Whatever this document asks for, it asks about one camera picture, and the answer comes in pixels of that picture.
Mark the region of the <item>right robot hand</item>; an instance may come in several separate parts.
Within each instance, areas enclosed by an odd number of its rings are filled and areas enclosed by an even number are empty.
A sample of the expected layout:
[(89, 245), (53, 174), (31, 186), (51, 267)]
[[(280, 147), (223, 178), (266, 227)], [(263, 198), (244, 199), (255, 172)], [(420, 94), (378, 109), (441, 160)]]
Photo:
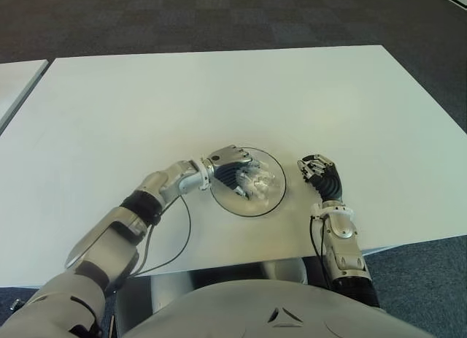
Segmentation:
[(342, 183), (336, 165), (320, 154), (311, 154), (297, 161), (305, 183), (310, 184), (323, 202), (342, 202)]

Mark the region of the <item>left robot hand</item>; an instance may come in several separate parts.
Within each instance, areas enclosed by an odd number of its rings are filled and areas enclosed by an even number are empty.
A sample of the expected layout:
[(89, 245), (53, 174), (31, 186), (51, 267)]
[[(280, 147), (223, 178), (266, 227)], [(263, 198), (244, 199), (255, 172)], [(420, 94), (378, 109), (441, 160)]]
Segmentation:
[(213, 194), (231, 193), (244, 200), (257, 198), (255, 183), (266, 167), (243, 147), (228, 145), (201, 159), (207, 170), (209, 187)]

